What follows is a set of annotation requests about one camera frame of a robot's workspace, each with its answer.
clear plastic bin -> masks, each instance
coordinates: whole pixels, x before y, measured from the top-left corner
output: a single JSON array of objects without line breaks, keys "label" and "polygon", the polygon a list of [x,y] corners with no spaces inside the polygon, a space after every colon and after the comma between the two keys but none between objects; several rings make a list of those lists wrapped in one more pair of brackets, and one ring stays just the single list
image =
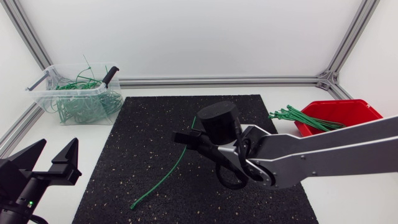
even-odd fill
[{"label": "clear plastic bin", "polygon": [[115,63],[52,65],[26,92],[60,124],[113,124],[123,104],[118,70]]}]

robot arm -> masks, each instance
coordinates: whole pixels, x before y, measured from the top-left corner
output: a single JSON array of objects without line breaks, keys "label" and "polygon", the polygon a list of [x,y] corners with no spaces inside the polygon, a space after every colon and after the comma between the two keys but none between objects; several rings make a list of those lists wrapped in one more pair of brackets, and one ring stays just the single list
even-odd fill
[{"label": "robot arm", "polygon": [[307,177],[398,171],[398,116],[297,138],[240,125],[237,115],[231,102],[216,103],[198,112],[204,130],[174,133],[175,142],[236,174],[241,183],[233,185],[216,170],[225,187],[240,189],[252,179],[267,189],[278,189]]}]

container handle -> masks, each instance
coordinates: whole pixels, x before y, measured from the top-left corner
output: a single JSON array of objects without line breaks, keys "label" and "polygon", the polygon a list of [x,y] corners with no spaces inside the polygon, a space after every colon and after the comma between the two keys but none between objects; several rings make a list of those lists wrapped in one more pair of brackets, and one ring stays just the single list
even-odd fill
[{"label": "container handle", "polygon": [[106,87],[108,87],[109,82],[113,78],[114,74],[119,71],[119,69],[116,66],[113,66],[108,74],[105,75],[104,79],[102,80],[103,83],[105,83]]},{"label": "container handle", "polygon": [[34,90],[43,80],[45,80],[45,78],[47,78],[47,77],[49,77],[49,76],[50,76],[49,71],[45,71],[45,75],[43,75],[42,78],[40,78],[39,80],[37,80],[37,82],[34,83],[30,88],[27,87],[26,90],[28,90],[28,91]]}]

black cylindrical camera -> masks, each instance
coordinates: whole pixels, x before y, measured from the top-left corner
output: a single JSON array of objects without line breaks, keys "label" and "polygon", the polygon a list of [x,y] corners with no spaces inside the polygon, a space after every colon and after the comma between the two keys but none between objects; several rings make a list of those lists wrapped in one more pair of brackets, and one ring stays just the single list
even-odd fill
[{"label": "black cylindrical camera", "polygon": [[236,105],[229,101],[222,101],[207,106],[197,114],[210,141],[216,145],[224,145],[236,140],[235,127],[242,131],[238,119]]}]

plastic storage container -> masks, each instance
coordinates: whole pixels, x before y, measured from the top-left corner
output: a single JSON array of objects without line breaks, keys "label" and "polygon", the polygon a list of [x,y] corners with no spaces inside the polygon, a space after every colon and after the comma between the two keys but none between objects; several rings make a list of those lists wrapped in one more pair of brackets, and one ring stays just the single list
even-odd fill
[{"label": "plastic storage container", "polygon": [[[363,100],[314,101],[302,112],[314,118],[340,122],[346,126],[382,118],[375,109]],[[303,137],[323,133],[323,131],[301,122],[295,121],[294,123]]]},{"label": "plastic storage container", "polygon": [[113,124],[123,104],[118,70],[115,63],[52,65],[26,92],[63,125]]}]

